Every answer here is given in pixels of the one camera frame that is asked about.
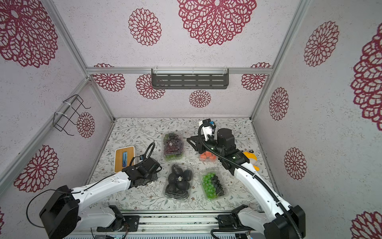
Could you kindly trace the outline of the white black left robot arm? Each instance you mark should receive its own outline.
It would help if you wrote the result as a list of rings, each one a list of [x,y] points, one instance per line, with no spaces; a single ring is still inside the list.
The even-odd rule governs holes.
[[[109,195],[154,181],[161,169],[160,163],[149,157],[98,182],[72,189],[59,187],[39,213],[48,237],[63,239],[76,229],[95,227],[107,232],[126,229],[124,215],[115,205],[99,210],[88,207]]]

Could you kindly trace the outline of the yellow red plush toy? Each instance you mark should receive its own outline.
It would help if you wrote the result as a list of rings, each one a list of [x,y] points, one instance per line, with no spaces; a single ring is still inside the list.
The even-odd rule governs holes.
[[[257,156],[254,154],[254,151],[243,152],[243,153],[250,160],[250,163],[253,165],[254,169],[256,171],[259,171],[260,168],[256,166]]]

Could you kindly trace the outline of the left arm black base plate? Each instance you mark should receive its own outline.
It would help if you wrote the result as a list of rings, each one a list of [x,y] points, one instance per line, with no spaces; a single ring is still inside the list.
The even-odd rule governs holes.
[[[97,227],[97,232],[137,232],[139,226],[140,216],[138,215],[127,215],[124,219],[117,218],[114,222],[104,228]]]

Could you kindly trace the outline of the aluminium mounting rail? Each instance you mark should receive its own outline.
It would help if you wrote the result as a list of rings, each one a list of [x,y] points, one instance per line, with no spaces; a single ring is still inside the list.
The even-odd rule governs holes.
[[[140,216],[137,232],[97,232],[92,229],[76,229],[69,239],[266,239],[254,230],[222,231],[216,217],[231,212],[207,213],[138,213],[123,215]]]

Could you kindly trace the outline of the white wooden tissue box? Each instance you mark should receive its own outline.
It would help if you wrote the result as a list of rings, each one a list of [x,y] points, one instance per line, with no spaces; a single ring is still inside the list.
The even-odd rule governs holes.
[[[135,156],[135,147],[128,146],[118,148],[114,155],[114,172],[118,173],[128,167],[133,157]]]

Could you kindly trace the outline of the grey metal wall shelf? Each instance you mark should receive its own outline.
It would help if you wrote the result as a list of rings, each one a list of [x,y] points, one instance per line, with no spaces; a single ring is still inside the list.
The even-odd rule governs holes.
[[[217,71],[151,70],[151,84],[156,90],[224,90],[229,86],[229,70]]]

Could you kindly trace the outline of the clear box green grapes blueberries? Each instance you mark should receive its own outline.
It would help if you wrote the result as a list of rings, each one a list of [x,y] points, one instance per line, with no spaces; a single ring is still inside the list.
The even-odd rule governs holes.
[[[224,181],[217,170],[209,169],[201,172],[200,179],[207,200],[216,200],[227,195]]]

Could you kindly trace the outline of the clear box purple grapes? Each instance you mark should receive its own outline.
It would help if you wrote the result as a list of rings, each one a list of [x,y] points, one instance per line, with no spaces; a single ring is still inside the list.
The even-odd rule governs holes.
[[[177,160],[184,155],[184,139],[179,132],[168,132],[163,136],[163,156],[167,161]]]

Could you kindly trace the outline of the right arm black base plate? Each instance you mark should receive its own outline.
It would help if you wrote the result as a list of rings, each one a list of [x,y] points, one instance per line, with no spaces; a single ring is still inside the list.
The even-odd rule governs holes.
[[[222,231],[242,231],[248,229],[236,214],[220,214],[216,217],[219,229]]]

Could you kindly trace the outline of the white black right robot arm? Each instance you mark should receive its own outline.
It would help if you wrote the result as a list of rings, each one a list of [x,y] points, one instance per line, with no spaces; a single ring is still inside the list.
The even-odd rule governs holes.
[[[236,231],[254,230],[267,239],[303,239],[306,236],[305,212],[299,206],[292,206],[278,195],[250,163],[249,158],[237,149],[232,131],[221,128],[214,134],[205,136],[203,128],[198,134],[187,138],[195,151],[214,154],[223,167],[237,178],[253,195],[262,208],[262,212],[252,210],[246,205],[234,209]]]

